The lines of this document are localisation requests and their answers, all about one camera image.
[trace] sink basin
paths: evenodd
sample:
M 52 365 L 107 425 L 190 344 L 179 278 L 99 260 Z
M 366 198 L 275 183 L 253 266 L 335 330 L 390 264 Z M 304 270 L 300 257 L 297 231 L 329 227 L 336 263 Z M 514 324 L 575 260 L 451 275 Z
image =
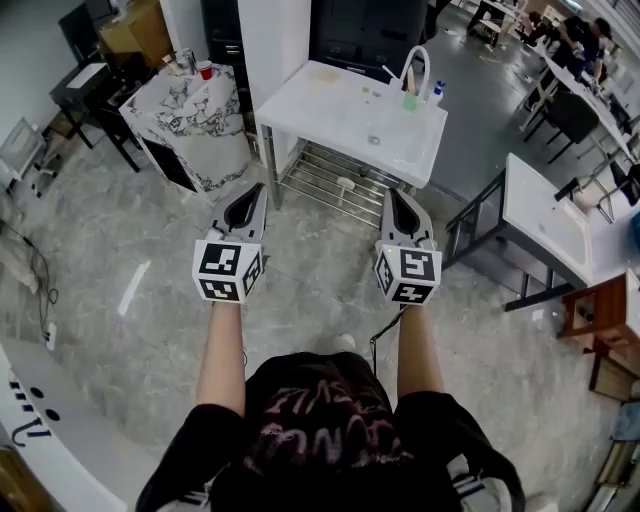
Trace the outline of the sink basin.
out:
M 129 101 L 129 107 L 151 114 L 175 112 L 188 106 L 205 85 L 197 76 L 173 76 L 161 73 L 155 76 Z
M 381 169 L 418 188 L 429 178 L 447 113 L 409 112 L 388 85 L 309 61 L 256 112 L 256 120 Z
M 582 284 L 590 285 L 591 232 L 587 217 L 568 198 L 556 201 L 557 192 L 546 178 L 509 154 L 504 219 L 555 256 Z

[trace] white floor marking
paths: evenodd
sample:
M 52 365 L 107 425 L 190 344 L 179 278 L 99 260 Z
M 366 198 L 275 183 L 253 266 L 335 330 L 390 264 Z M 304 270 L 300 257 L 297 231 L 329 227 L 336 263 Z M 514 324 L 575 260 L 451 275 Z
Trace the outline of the white floor marking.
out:
M 118 306 L 118 313 L 120 314 L 120 316 L 124 316 L 127 314 L 127 310 L 129 309 L 129 304 L 131 304 L 133 295 L 136 293 L 138 285 L 140 284 L 140 281 L 142 281 L 142 277 L 149 268 L 149 265 L 151 265 L 151 260 L 147 261 L 146 263 L 141 263 L 136 270 L 136 273 L 133 274 L 133 277 L 129 282 L 129 286 L 127 286 L 127 289 L 122 296 L 122 300 L 120 301 L 120 305 Z

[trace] shoe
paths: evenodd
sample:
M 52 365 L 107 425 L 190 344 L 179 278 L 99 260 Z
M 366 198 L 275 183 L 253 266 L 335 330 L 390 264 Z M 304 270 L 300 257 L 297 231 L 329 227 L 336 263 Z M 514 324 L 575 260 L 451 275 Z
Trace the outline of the shoe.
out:
M 356 340 L 351 334 L 327 336 L 316 341 L 312 352 L 322 356 L 330 356 L 338 352 L 355 352 Z

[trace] faucet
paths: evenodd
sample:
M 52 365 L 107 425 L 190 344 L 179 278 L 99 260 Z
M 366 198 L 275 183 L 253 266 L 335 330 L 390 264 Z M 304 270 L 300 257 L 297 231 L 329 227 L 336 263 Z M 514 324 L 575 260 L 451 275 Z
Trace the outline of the faucet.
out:
M 431 74 L 431 62 L 429 61 L 429 54 L 427 50 L 425 50 L 422 46 L 414 46 L 409 55 L 407 55 L 407 60 L 404 63 L 404 68 L 402 69 L 402 74 L 400 75 L 400 87 L 404 84 L 404 79 L 407 77 L 407 72 L 409 71 L 409 66 L 413 61 L 413 57 L 416 52 L 419 51 L 422 53 L 422 57 L 424 58 L 424 78 L 422 80 L 422 86 L 420 87 L 420 92 L 418 93 L 418 101 L 424 102 L 424 96 L 427 92 L 427 87 L 429 86 L 429 75 Z

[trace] bottle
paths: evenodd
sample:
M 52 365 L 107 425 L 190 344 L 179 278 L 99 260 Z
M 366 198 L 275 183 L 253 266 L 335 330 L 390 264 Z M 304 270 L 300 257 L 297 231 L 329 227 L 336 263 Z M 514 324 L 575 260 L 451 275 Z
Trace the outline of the bottle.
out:
M 433 91 L 431 91 L 431 94 L 429 94 L 429 99 L 427 100 L 429 105 L 436 106 L 442 101 L 442 97 L 444 96 L 444 88 L 446 87 L 446 85 L 447 84 L 442 82 L 441 80 L 438 80 L 436 82 L 436 86 Z

